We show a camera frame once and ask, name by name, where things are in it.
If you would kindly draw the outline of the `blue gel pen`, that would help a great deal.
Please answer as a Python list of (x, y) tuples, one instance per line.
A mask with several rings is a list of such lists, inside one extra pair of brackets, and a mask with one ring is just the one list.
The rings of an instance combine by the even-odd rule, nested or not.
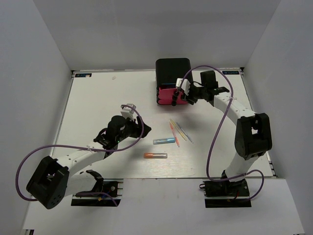
[(194, 143), (193, 140), (191, 139), (191, 137), (187, 134), (187, 132), (182, 128), (182, 126), (178, 122), (176, 122), (176, 125), (180, 128), (180, 130), (184, 133), (184, 135), (188, 138), (188, 140), (191, 143)]

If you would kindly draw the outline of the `red gel pen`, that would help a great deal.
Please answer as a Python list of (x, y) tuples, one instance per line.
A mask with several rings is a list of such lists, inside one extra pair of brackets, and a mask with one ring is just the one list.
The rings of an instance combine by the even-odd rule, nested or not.
[(173, 137), (174, 137), (174, 139), (175, 139), (175, 142), (176, 142), (177, 146), (180, 147), (180, 144), (179, 144), (179, 141), (178, 141), (178, 138), (177, 138), (177, 136), (176, 136), (176, 133), (175, 133), (175, 130), (174, 130), (174, 127), (173, 127), (172, 123), (169, 122), (169, 125), (170, 125), (170, 128), (171, 128)]

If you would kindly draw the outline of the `yellow gel pen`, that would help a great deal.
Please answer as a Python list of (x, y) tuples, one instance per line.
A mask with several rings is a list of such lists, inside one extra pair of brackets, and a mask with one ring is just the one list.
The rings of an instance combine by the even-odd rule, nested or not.
[(181, 136), (185, 141), (187, 141), (186, 136), (185, 136), (184, 133), (181, 131), (181, 129), (177, 126), (177, 124), (176, 124), (172, 119), (170, 119), (170, 122), (171, 122), (171, 124), (173, 125), (173, 127), (178, 131), (178, 133), (180, 134), (180, 136)]

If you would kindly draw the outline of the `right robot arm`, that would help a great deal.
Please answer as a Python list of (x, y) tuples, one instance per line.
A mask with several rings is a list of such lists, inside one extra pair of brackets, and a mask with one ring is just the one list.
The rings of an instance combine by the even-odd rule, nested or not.
[(177, 92), (181, 99), (195, 104), (199, 99), (210, 103), (223, 113), (216, 133), (221, 130), (226, 118), (236, 126), (234, 146), (235, 155), (220, 179), (211, 176), (212, 182), (221, 182), (221, 190), (226, 195), (233, 195), (239, 188), (238, 182), (253, 172), (251, 166), (267, 151), (272, 149), (269, 117), (265, 113), (256, 113), (234, 97), (233, 87), (220, 87), (215, 72), (201, 72), (201, 85), (195, 86), (186, 76), (176, 81)]

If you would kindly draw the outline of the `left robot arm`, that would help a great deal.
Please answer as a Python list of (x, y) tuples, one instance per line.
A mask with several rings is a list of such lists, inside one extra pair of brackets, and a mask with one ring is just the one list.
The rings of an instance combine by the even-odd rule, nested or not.
[(56, 159), (44, 157), (30, 178), (26, 190), (46, 209), (57, 206), (68, 195), (112, 198), (103, 177), (90, 167), (106, 159), (126, 138), (144, 138), (151, 127), (140, 120), (113, 116), (85, 149)]

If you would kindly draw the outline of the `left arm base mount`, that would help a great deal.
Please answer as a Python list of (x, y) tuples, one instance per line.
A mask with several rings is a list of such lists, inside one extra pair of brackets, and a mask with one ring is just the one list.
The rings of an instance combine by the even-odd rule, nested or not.
[(123, 194), (123, 179), (104, 180), (102, 186), (94, 187), (91, 191), (83, 191), (73, 195), (71, 206), (74, 207), (117, 207)]

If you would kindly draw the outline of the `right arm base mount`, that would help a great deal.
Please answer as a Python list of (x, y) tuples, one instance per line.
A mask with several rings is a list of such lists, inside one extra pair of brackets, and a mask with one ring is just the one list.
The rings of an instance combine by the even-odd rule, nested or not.
[(203, 181), (199, 188), (204, 192), (206, 208), (250, 208), (250, 193), (245, 179), (238, 182)]

